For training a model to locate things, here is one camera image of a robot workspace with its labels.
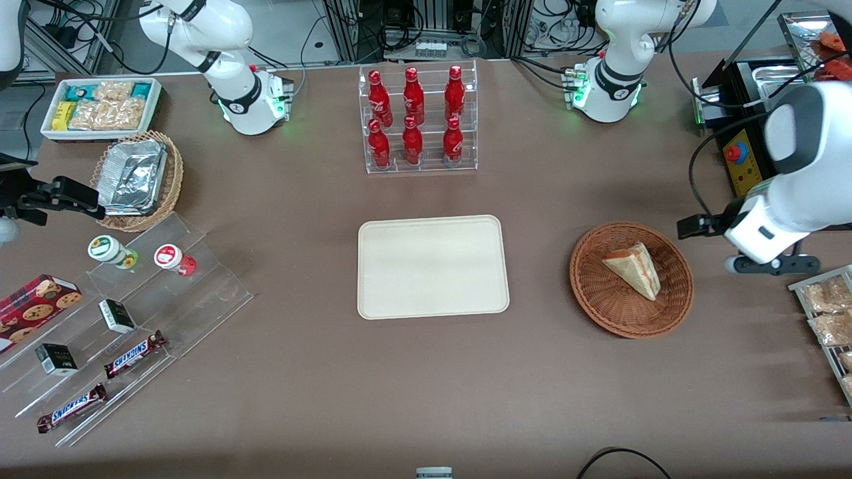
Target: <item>emergency stop button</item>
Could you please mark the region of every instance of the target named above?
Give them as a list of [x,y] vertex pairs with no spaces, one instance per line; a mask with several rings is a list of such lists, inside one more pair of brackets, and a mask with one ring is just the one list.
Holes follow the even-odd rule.
[[725,159],[733,164],[743,164],[748,156],[748,147],[742,141],[731,145],[725,150]]

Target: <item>table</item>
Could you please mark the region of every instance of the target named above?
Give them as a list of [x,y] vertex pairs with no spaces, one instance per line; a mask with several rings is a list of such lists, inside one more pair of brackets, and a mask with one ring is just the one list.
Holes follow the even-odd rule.
[[[680,55],[706,76],[722,54]],[[557,64],[573,64],[566,58]],[[480,169],[368,177],[357,68],[311,70],[293,119],[241,136],[204,79],[163,76],[157,128],[186,167],[177,210],[256,297],[77,446],[55,449],[0,404],[0,466],[15,476],[572,477],[602,447],[633,447],[674,477],[837,477],[852,427],[825,356],[785,285],[728,274],[724,239],[677,242],[693,269],[688,319],[668,337],[616,338],[567,285],[579,237],[642,222],[676,237],[699,211],[687,162],[699,143],[668,60],[619,124],[565,110],[509,61],[480,61]],[[102,144],[45,141],[35,176],[88,180]],[[696,178],[711,207],[730,190],[708,147]],[[492,214],[503,224],[511,305],[500,315],[362,320],[357,232],[370,220]],[[0,250],[8,294],[39,273],[73,279],[106,230],[70,212],[24,224]],[[121,240],[131,236],[118,234]],[[849,263],[852,235],[805,251]],[[587,477],[656,477],[609,456]]]

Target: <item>cookie box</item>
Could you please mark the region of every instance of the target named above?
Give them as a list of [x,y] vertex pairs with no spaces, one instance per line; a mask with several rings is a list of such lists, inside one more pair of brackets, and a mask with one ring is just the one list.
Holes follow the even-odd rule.
[[81,298],[73,283],[42,274],[0,301],[0,354]]

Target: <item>coca-cola bottle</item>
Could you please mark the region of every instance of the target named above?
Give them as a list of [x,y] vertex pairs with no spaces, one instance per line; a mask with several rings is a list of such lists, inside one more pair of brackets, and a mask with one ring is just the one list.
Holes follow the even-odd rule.
[[464,113],[464,84],[462,83],[462,67],[450,66],[450,81],[444,90],[445,115],[447,121],[453,116],[461,118]]
[[382,75],[378,70],[372,70],[367,76],[370,79],[370,109],[373,118],[382,122],[382,127],[390,128],[394,124],[394,115],[390,112],[390,95],[382,84]]
[[390,143],[388,142],[388,137],[382,131],[382,126],[377,119],[370,118],[367,126],[370,128],[370,136],[367,137],[367,143],[370,144],[373,162],[376,163],[376,168],[379,170],[386,170],[390,168]]
[[417,80],[417,68],[406,68],[406,89],[402,92],[406,101],[406,115],[412,115],[418,125],[426,121],[426,102],[423,98],[423,86]]
[[406,146],[406,161],[417,166],[423,160],[423,134],[417,127],[414,115],[406,117],[406,131],[402,133],[402,142]]
[[444,132],[444,164],[447,168],[455,168],[462,163],[462,141],[464,135],[458,129],[458,117],[453,116],[446,122]]

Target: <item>bottle cap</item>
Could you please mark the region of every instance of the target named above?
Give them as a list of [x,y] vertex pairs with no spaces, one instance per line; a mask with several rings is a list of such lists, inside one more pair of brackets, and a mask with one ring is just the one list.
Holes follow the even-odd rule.
[[181,264],[183,251],[175,245],[162,245],[154,253],[154,262],[163,269],[172,269]]
[[120,249],[121,245],[115,238],[102,234],[89,243],[89,257],[105,263],[115,259]]

